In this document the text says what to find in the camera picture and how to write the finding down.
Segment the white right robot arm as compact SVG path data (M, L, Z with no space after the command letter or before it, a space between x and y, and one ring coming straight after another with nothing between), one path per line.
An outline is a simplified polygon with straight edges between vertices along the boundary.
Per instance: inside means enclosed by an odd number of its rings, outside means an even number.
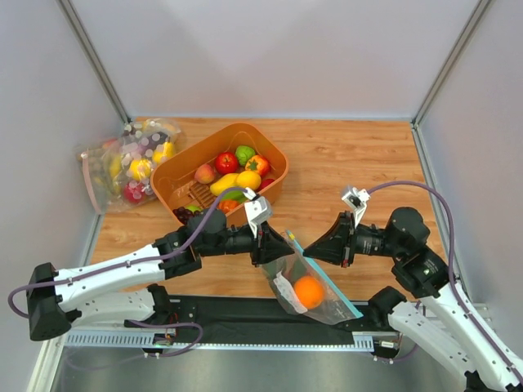
M343 268L357 254L389 256L396 281L439 321L432 322L393 287L369 300L375 317L420 346L465 390L520 391L522 360L495 335L461 285L451 281L447 264L427 245L429 234L411 207L395 209L382 229L358 224L353 213L342 212L303 254Z

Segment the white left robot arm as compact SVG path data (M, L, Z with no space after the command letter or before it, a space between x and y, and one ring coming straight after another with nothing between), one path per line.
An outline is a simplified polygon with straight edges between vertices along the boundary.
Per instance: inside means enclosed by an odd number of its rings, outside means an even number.
M266 221L227 226L222 211L206 209L125 256L84 269L56 269L50 262L38 265L26 290L29 338L45 341L65 334L83 317L79 306L99 295L190 274L201 269L204 257L243 253L258 267L294 250Z

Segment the blue zip top bag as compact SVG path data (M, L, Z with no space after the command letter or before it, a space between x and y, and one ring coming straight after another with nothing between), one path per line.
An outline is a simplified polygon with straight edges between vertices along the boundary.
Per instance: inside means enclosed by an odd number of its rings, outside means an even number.
M284 239L293 247L294 253L263 266L270 289L283 309L289 314L304 315L327 325L361 318L363 313L348 300L320 265L310 257L303 256L303 248L294 234L288 231ZM294 283L307 275L318 279L325 292L323 302L312 310L300 303L293 290Z

